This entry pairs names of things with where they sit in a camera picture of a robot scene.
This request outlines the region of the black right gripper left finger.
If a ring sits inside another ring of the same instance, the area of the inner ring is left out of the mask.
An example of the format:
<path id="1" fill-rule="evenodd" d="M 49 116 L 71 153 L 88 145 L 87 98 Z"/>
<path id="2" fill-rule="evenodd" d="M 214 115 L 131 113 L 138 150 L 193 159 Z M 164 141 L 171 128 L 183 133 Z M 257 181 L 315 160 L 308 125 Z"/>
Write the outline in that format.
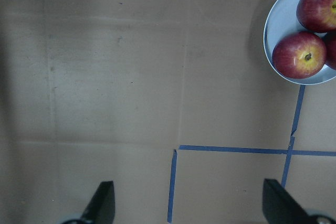
<path id="1" fill-rule="evenodd" d="M 62 223 L 113 224 L 115 214 L 114 183 L 101 182 L 80 217 Z"/>

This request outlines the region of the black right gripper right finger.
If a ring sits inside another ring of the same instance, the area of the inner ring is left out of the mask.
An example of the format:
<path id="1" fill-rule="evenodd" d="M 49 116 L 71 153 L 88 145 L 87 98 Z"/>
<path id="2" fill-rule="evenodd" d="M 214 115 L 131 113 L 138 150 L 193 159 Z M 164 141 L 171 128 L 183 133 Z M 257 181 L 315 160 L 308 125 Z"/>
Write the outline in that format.
<path id="1" fill-rule="evenodd" d="M 335 223 L 323 214 L 309 214 L 275 179 L 265 179 L 262 187 L 263 214 L 270 224 Z"/>

